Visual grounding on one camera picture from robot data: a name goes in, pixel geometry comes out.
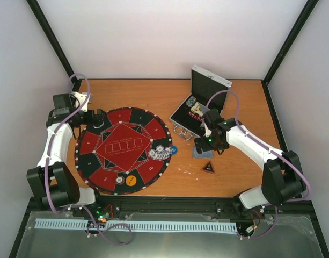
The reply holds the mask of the orange black poker chip stack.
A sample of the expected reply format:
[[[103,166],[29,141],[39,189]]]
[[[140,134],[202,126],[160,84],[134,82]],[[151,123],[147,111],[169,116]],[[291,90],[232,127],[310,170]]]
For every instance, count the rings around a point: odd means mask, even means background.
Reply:
[[[116,184],[117,185],[122,185],[122,184],[124,184],[124,182],[125,182],[125,178],[123,176],[118,176],[116,178]]]

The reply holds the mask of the poker chip row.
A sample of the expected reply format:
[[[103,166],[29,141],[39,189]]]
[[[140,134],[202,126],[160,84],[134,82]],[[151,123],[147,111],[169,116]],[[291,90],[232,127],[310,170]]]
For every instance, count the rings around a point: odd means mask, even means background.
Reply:
[[[195,105],[196,103],[196,98],[191,96],[187,101],[186,101],[186,105],[191,108]]]

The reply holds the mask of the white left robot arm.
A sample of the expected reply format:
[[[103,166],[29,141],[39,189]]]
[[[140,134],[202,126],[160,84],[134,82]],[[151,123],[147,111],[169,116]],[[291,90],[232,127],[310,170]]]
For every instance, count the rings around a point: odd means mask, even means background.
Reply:
[[[42,210],[79,205],[85,206],[92,216],[103,213],[104,202],[96,198],[95,190],[81,188],[66,164],[74,130],[81,125],[101,128],[104,124],[102,110],[88,108],[92,99],[88,92],[53,96],[54,108],[46,122],[45,149],[37,166],[26,174],[35,201]]]

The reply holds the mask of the clear dealer button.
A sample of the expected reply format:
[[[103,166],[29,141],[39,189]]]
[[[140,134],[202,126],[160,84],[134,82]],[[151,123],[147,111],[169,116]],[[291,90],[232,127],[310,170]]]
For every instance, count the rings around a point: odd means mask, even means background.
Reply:
[[[102,122],[102,123],[99,124],[99,125],[93,125],[93,128],[101,128],[103,125],[104,125],[104,122]]]

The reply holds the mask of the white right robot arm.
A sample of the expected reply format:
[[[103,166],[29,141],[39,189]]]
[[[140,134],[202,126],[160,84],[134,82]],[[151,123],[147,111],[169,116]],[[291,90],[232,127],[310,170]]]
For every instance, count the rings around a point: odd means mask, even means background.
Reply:
[[[221,155],[230,147],[235,147],[262,170],[260,186],[234,196],[232,206],[236,216],[242,217],[257,206],[280,206],[308,188],[295,152],[272,147],[237,119],[223,119],[216,109],[207,111],[202,120],[205,134],[194,140],[198,154],[215,151]]]

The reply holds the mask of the aluminium poker chip case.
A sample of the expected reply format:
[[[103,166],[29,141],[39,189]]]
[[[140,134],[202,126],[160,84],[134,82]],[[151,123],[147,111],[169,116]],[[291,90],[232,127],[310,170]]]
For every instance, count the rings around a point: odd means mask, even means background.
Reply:
[[[186,140],[204,135],[202,116],[210,109],[224,110],[232,82],[202,67],[191,68],[191,91],[186,99],[171,114],[169,121],[174,132]],[[225,92],[214,96],[219,91]]]

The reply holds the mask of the grey card deck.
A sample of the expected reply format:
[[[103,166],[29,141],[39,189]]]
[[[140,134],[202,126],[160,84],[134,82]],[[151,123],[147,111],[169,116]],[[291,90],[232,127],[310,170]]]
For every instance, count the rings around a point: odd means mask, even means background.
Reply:
[[[207,151],[198,153],[196,150],[193,150],[193,158],[195,159],[211,159],[213,157],[213,151]]]

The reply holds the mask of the blue white poker chips pile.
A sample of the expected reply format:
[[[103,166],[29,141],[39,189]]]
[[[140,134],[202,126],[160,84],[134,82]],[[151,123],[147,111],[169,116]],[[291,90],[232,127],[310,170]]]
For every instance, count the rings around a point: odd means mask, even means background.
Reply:
[[[149,156],[153,160],[163,161],[168,159],[173,153],[173,150],[171,147],[163,147],[162,145],[159,145],[156,147],[156,149],[151,149],[149,151]]]

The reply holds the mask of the orange big blind button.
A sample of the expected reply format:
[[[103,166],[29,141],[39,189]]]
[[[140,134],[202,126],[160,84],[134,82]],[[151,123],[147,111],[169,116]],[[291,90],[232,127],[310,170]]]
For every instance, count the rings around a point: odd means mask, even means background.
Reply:
[[[137,178],[134,175],[129,175],[126,180],[125,183],[129,186],[132,187],[137,183]]]

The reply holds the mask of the blue small blind button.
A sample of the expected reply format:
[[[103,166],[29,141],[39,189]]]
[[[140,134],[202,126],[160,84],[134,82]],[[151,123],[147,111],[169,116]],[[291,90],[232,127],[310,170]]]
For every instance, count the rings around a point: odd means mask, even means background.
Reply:
[[[177,149],[177,147],[176,147],[176,146],[171,146],[171,147],[170,147],[170,149],[171,149],[171,154],[172,154],[172,155],[175,155],[175,154],[177,154],[177,152],[178,152],[178,149]]]

